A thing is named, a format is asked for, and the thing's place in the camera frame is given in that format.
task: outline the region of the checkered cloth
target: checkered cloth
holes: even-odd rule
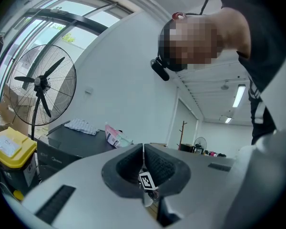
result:
[[[87,121],[81,119],[71,120],[69,123],[65,124],[65,127],[90,135],[96,135],[100,131],[93,125],[89,124]]]

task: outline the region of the pink and white package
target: pink and white package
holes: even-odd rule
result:
[[[112,146],[119,147],[127,147],[133,144],[133,141],[127,138],[122,132],[113,129],[110,125],[105,125],[105,134],[106,140]]]

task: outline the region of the black t-shirt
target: black t-shirt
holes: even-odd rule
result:
[[[275,130],[270,113],[260,93],[271,82],[286,58],[286,36],[280,18],[265,5],[265,0],[221,0],[223,7],[235,9],[246,18],[251,37],[250,58],[240,52],[239,62],[250,74],[249,100],[254,144],[257,139]]]

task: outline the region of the man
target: man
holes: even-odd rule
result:
[[[286,27],[267,0],[221,1],[223,7],[218,13],[172,21],[164,50],[176,64],[206,64],[224,49],[236,50],[239,62],[250,74],[254,144],[276,129],[260,93],[286,57]]]

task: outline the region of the fluorescent tube light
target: fluorescent tube light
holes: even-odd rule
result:
[[[228,124],[232,120],[231,117],[228,117],[227,120],[225,121],[226,124]]]
[[[238,85],[237,94],[234,100],[233,108],[237,108],[244,95],[246,85]]]

